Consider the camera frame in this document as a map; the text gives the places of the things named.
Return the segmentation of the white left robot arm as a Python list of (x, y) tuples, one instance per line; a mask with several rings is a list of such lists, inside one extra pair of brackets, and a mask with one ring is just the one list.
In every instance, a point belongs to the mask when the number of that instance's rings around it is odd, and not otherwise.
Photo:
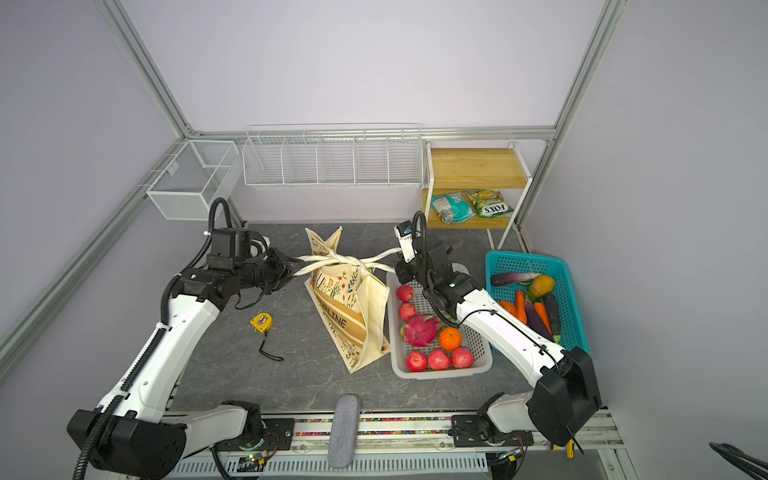
[(255, 288), (260, 296), (284, 288), (300, 260), (232, 222), (215, 199), (208, 236), (161, 295), (160, 320), (136, 359), (92, 410), (76, 411), (67, 432), (80, 454), (72, 474), (89, 467), (139, 479), (162, 479), (180, 460), (225, 441), (259, 446), (267, 434), (255, 403), (228, 401), (214, 409), (167, 415), (167, 405), (199, 340), (230, 299)]

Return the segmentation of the cream floral tote bag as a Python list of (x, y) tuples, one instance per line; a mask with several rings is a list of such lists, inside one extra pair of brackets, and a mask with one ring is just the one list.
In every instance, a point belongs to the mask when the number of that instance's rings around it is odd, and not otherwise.
[(305, 230), (311, 253), (300, 259), (305, 265), (295, 275), (304, 276), (305, 288), (331, 336), (347, 370), (355, 373), (390, 352), (384, 320), (390, 288), (375, 272), (392, 273), (383, 259), (399, 253), (399, 247), (368, 258), (337, 251), (342, 228), (323, 240)]

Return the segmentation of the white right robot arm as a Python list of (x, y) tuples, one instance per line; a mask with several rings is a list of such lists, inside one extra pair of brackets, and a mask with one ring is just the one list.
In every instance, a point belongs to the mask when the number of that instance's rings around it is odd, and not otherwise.
[(524, 325), (452, 264), (429, 264), (417, 258), (399, 260), (395, 275), (402, 284), (415, 280), (439, 319), (479, 333), (532, 387), (486, 401), (478, 410), (480, 438), (498, 443), (513, 431), (536, 430), (560, 447), (574, 442), (602, 407), (590, 355), (579, 347), (567, 350)]

